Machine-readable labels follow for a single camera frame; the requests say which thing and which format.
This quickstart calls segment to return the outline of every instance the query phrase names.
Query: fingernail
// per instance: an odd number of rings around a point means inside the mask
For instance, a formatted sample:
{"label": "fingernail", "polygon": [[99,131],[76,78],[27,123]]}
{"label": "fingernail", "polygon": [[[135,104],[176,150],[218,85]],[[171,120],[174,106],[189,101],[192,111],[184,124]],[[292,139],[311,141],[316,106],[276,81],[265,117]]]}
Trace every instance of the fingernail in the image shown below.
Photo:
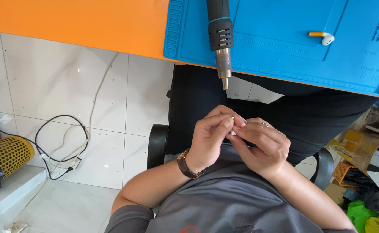
{"label": "fingernail", "polygon": [[227,128],[232,126],[233,123],[234,123],[234,119],[231,117],[224,120],[224,126]]}

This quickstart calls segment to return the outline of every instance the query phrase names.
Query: hand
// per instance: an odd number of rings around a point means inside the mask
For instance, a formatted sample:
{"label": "hand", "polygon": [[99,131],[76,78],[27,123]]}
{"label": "hand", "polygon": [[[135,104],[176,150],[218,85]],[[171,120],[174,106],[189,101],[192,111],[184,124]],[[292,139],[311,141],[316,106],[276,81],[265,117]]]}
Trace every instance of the hand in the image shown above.
{"label": "hand", "polygon": [[[244,127],[234,126],[236,136],[227,135],[245,164],[254,172],[266,177],[277,175],[284,164],[290,148],[290,140],[261,118],[247,120]],[[257,147],[248,147],[242,140],[254,143]]]}
{"label": "hand", "polygon": [[224,105],[218,105],[195,125],[192,145],[185,161],[198,173],[213,165],[221,152],[221,143],[234,125],[243,127],[246,120]]}

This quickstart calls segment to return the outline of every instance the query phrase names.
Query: gray shirt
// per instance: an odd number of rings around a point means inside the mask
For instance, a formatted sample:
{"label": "gray shirt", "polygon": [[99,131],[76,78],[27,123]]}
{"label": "gray shirt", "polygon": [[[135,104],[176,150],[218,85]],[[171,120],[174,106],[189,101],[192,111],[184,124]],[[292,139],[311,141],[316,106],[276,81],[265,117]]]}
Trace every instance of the gray shirt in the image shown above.
{"label": "gray shirt", "polygon": [[151,209],[124,206],[111,216],[105,233],[354,233],[321,230],[238,158],[223,154],[201,177],[170,194],[156,218]]}

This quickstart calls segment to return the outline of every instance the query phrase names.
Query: blue silicone mat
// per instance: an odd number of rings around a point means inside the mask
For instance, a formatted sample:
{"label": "blue silicone mat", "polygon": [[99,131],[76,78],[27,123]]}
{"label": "blue silicone mat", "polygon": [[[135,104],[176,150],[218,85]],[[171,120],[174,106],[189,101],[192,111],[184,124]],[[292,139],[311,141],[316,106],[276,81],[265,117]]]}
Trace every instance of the blue silicone mat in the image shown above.
{"label": "blue silicone mat", "polygon": [[[233,71],[379,96],[379,0],[229,3]],[[324,46],[310,31],[335,40]],[[164,56],[215,67],[205,0],[170,0]]]}

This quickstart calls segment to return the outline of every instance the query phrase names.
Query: person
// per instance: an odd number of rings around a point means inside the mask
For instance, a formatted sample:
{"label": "person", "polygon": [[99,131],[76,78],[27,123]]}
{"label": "person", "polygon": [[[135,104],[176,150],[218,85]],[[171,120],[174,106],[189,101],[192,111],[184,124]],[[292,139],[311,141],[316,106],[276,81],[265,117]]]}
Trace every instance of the person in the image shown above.
{"label": "person", "polygon": [[335,202],[294,166],[376,98],[234,75],[285,96],[270,104],[228,99],[216,70],[175,65],[169,162],[126,183],[106,233],[356,232]]}

